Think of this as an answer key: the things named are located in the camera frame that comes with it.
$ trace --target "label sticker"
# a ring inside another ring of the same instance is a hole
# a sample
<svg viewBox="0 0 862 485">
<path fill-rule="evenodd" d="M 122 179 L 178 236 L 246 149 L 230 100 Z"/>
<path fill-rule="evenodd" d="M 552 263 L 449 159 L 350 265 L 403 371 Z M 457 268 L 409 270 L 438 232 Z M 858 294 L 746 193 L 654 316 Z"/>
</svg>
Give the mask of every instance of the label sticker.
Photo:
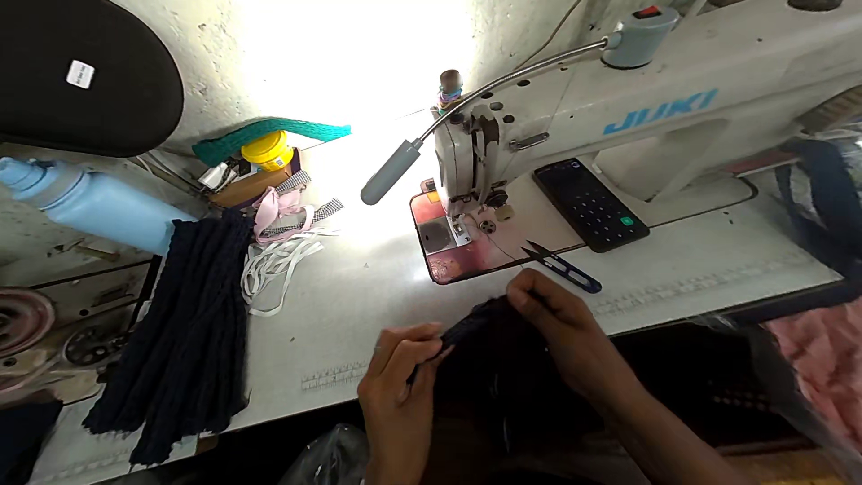
<svg viewBox="0 0 862 485">
<path fill-rule="evenodd" d="M 90 89 L 90 81 L 93 80 L 94 72 L 96 72 L 95 67 L 80 60 L 73 60 L 69 67 L 69 73 L 66 75 L 66 82 L 80 88 Z"/>
</svg>

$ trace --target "pink ribbon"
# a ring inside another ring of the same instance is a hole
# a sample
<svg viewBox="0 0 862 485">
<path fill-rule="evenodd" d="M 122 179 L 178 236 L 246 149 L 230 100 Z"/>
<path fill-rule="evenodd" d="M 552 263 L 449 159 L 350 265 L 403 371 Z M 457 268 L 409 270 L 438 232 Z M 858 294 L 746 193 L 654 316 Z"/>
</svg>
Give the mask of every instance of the pink ribbon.
<svg viewBox="0 0 862 485">
<path fill-rule="evenodd" d="M 308 230 L 311 227 L 311 220 L 315 215 L 313 205 L 300 205 L 300 193 L 298 190 L 287 192 L 285 195 L 278 195 L 274 187 L 267 187 L 266 192 L 252 204 L 252 207 L 258 210 L 254 216 L 254 238 L 258 243 L 275 243 L 283 241 L 296 233 Z M 305 222 L 300 229 L 287 230 L 277 236 L 266 237 L 261 233 L 268 228 L 279 217 L 289 214 L 298 214 L 305 211 Z"/>
</svg>

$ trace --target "yellow container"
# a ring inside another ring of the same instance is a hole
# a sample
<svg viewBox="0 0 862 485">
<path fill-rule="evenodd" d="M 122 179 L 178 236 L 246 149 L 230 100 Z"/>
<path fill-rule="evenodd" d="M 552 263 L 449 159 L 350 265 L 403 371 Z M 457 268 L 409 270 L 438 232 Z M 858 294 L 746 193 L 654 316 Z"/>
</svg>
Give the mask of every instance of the yellow container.
<svg viewBox="0 0 862 485">
<path fill-rule="evenodd" d="M 287 167 L 293 158 L 293 147 L 287 144 L 287 132 L 283 129 L 243 145 L 240 152 L 242 158 L 257 163 L 267 172 Z"/>
</svg>

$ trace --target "pink fabric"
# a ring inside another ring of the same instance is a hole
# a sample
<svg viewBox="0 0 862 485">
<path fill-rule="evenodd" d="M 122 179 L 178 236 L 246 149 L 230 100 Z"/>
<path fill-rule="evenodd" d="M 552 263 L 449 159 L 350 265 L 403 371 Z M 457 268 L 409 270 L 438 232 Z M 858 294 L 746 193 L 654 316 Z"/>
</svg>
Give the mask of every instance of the pink fabric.
<svg viewBox="0 0 862 485">
<path fill-rule="evenodd" d="M 298 190 L 279 196 L 274 187 L 266 188 L 264 194 L 252 204 L 252 207 L 258 210 L 258 213 L 254 216 L 254 239 L 258 243 L 284 241 L 297 232 L 303 232 L 311 227 L 315 208 L 312 205 L 299 205 L 299 197 L 300 192 Z M 287 214 L 297 214 L 301 211 L 305 211 L 305 223 L 301 229 L 289 230 L 272 237 L 265 237 L 260 234 L 279 217 L 286 216 Z"/>
<path fill-rule="evenodd" d="M 829 429 L 862 451 L 862 298 L 772 320 L 765 327 Z"/>
</svg>

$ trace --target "hand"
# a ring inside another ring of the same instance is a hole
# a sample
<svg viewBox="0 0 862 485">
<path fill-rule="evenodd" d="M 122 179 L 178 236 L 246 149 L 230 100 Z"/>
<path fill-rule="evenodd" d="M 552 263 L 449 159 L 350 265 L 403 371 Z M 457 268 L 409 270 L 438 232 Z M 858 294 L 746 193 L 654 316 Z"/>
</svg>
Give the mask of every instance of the hand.
<svg viewBox="0 0 862 485">
<path fill-rule="evenodd" d="M 443 345 L 439 335 L 440 324 L 380 332 L 358 388 L 371 445 L 365 473 L 369 485 L 411 485 L 422 478 L 431 446 L 434 378 L 437 366 L 452 349 L 434 358 Z M 407 378 L 417 365 L 415 380 L 409 385 Z"/>
<path fill-rule="evenodd" d="M 583 300 L 534 269 L 521 271 L 506 293 L 547 340 L 563 381 L 593 406 L 615 406 L 641 388 Z M 544 305 L 530 293 L 544 299 Z"/>
</svg>

